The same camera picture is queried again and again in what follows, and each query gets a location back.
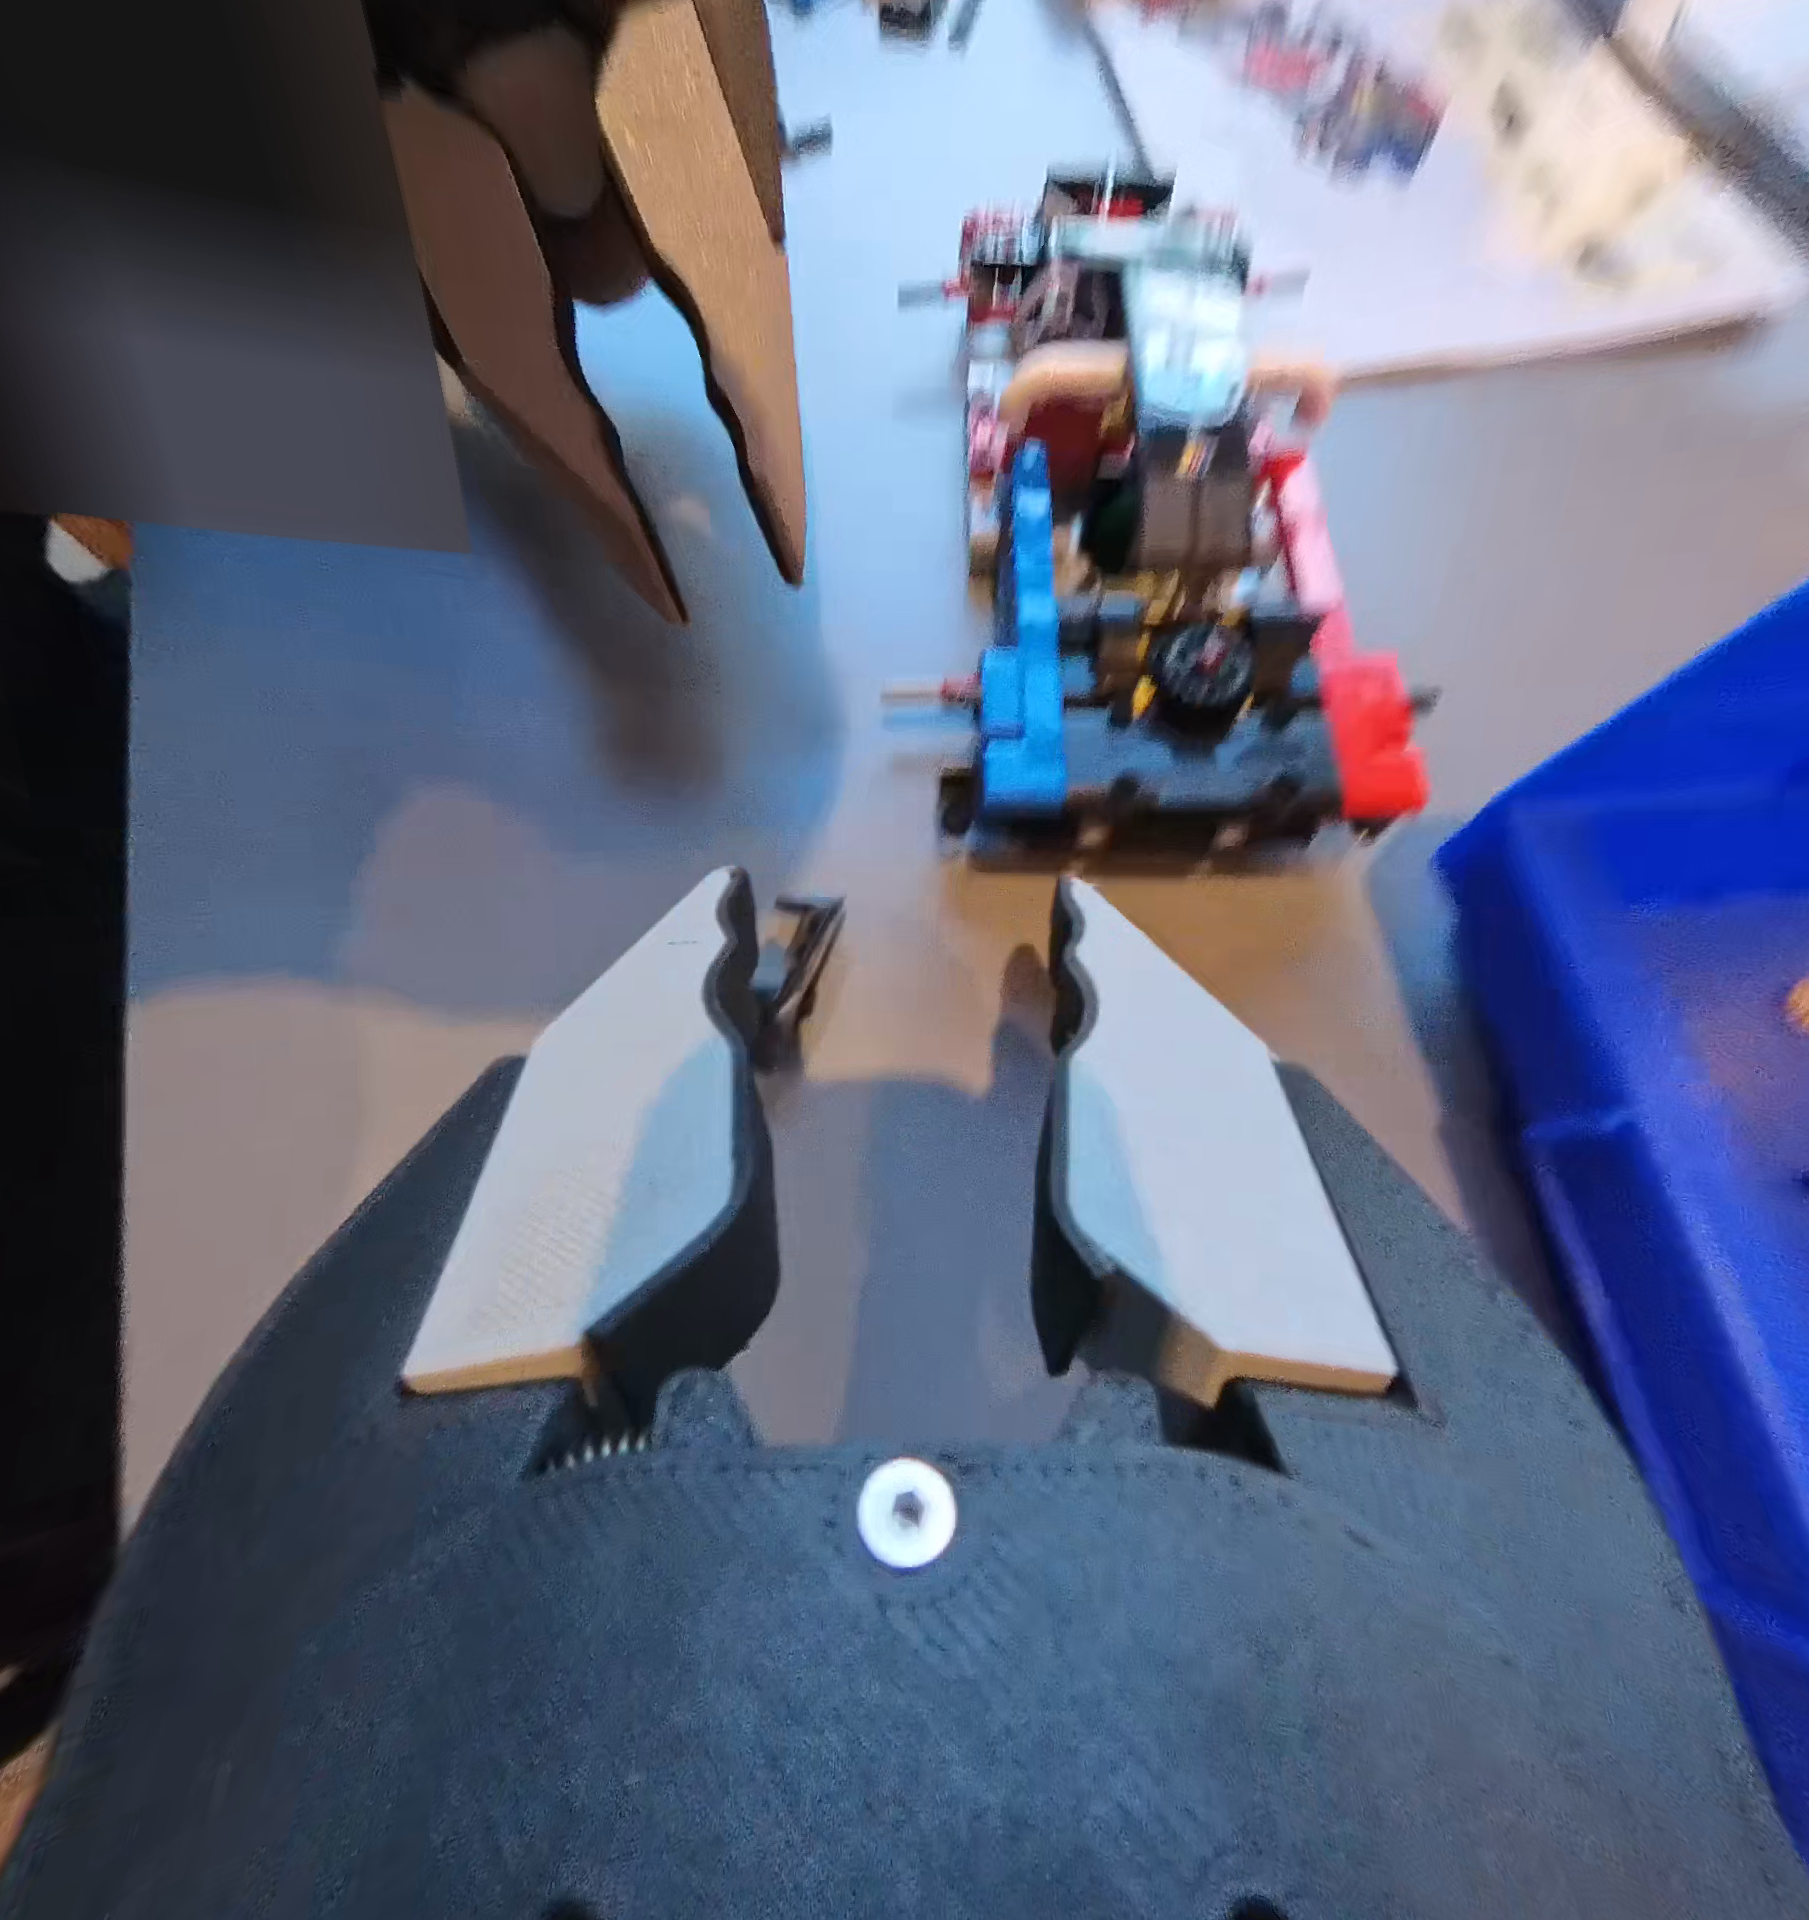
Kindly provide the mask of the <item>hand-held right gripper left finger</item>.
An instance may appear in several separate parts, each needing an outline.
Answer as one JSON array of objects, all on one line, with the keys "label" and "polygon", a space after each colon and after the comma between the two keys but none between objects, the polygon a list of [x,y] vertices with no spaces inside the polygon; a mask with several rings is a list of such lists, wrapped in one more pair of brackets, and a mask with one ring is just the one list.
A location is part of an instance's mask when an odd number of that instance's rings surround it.
[{"label": "hand-held right gripper left finger", "polygon": [[651,1403],[749,1350],[778,1291],[756,959],[750,878],[722,866],[542,1030],[401,1362],[406,1391],[578,1382]]}]

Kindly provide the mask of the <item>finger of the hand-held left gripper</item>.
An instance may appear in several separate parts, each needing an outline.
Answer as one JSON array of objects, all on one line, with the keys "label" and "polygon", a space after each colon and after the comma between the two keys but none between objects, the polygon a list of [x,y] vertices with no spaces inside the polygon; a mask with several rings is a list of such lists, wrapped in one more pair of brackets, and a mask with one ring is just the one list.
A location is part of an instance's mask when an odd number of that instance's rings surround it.
[{"label": "finger of the hand-held left gripper", "polygon": [[631,486],[619,434],[580,377],[573,303],[552,279],[505,147],[418,88],[382,110],[443,361],[590,526],[629,588],[685,624],[677,572]]},{"label": "finger of the hand-held left gripper", "polygon": [[808,504],[762,4],[621,4],[597,76],[604,155],[778,576],[807,573]]}]

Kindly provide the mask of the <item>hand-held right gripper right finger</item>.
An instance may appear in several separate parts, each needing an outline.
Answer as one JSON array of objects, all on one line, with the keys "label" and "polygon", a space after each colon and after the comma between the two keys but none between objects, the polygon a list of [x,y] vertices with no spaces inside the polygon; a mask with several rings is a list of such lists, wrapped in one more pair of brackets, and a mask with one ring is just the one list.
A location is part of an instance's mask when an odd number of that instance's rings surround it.
[{"label": "hand-held right gripper right finger", "polygon": [[1080,875],[1050,922],[1030,1311],[1053,1377],[1382,1397],[1395,1344],[1267,1044]]}]

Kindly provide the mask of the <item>small black brick assembly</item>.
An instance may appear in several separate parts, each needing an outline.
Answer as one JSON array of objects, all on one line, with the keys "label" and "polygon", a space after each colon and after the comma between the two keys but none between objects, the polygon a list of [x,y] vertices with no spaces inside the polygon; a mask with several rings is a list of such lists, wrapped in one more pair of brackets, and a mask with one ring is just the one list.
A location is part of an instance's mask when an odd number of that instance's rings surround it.
[{"label": "small black brick assembly", "polygon": [[778,894],[773,918],[773,937],[762,944],[750,980],[756,1014],[750,1051],[759,1072],[781,1072],[800,1057],[800,1030],[817,1010],[823,971],[842,934],[847,899]]}]

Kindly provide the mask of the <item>toy brick car model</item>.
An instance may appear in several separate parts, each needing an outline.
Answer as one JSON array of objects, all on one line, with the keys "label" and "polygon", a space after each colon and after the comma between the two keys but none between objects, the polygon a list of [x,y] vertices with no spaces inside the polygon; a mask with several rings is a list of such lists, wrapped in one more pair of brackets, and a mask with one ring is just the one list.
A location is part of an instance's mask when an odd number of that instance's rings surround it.
[{"label": "toy brick car model", "polygon": [[971,210],[965,540],[991,636],[893,705],[965,715],[938,834],[972,853],[1363,842],[1428,798],[1441,693],[1359,641],[1313,439],[1339,377],[1252,341],[1290,276],[1226,206],[1123,164]]}]

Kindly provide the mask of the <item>building instruction booklet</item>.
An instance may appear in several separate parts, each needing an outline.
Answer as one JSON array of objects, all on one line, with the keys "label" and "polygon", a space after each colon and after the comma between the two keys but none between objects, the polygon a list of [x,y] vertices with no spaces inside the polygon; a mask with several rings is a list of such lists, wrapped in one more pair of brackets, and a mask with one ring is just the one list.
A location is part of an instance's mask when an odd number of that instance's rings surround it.
[{"label": "building instruction booklet", "polygon": [[1149,164],[1348,382],[1770,324],[1809,260],[1574,4],[1089,4]]}]

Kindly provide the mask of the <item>person's left hand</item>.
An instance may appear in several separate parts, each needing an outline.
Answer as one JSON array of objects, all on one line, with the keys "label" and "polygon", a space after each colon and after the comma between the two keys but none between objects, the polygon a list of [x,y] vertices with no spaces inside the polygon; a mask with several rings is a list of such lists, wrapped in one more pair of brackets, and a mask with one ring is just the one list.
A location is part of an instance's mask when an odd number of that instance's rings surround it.
[{"label": "person's left hand", "polygon": [[561,22],[495,39],[460,94],[505,147],[558,287],[590,308],[640,294],[651,269],[604,157],[590,45]]}]

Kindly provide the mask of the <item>blue plastic bin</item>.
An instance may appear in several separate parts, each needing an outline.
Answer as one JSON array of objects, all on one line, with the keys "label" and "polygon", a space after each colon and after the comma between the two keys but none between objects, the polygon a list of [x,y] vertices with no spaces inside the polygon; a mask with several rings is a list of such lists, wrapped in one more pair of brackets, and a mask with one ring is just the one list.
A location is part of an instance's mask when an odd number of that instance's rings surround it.
[{"label": "blue plastic bin", "polygon": [[1522,1178],[1809,1863],[1809,582],[1436,866]]}]

